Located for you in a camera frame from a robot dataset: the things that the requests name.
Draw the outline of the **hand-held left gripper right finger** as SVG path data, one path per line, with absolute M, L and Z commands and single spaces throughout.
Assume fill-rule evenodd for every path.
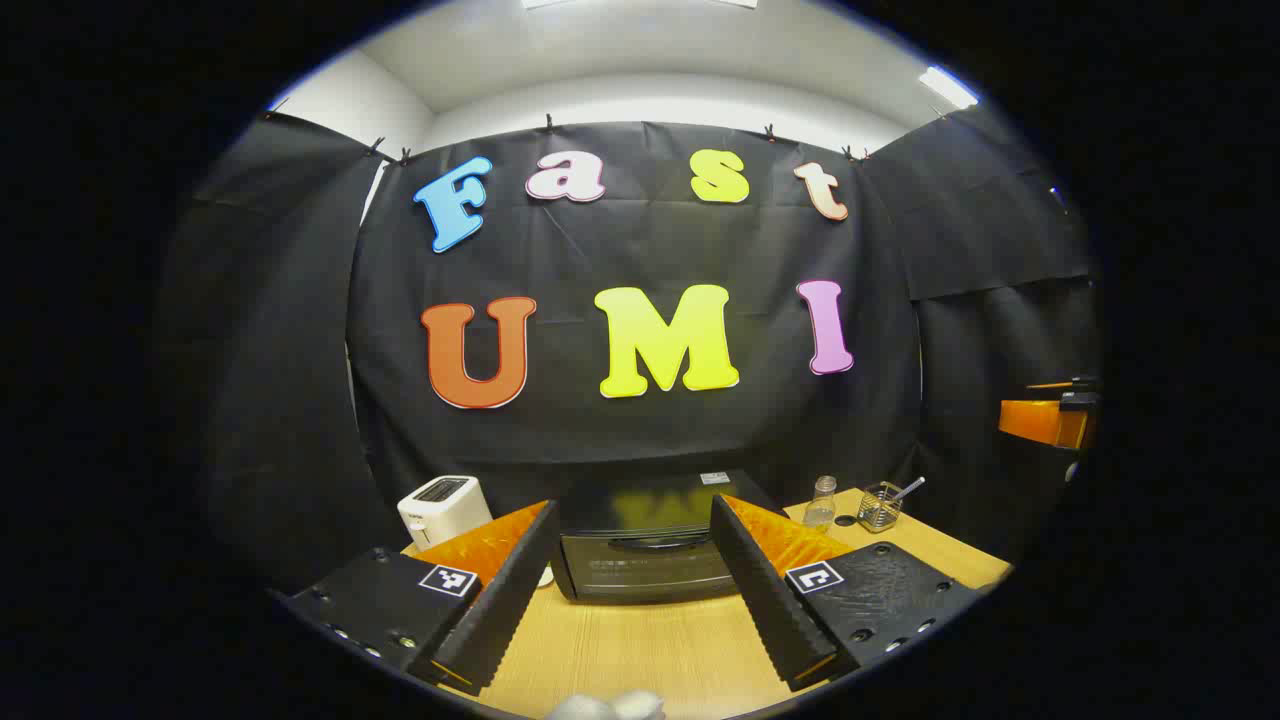
M 710 537 L 792 691 L 904 653 L 982 597 L 893 543 L 854 550 L 727 495 L 710 503 Z

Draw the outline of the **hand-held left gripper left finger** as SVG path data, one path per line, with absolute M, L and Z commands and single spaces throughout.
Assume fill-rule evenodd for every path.
M 283 603 L 375 664 L 477 696 L 559 543 L 559 510 L 544 500 L 417 553 L 367 550 Z

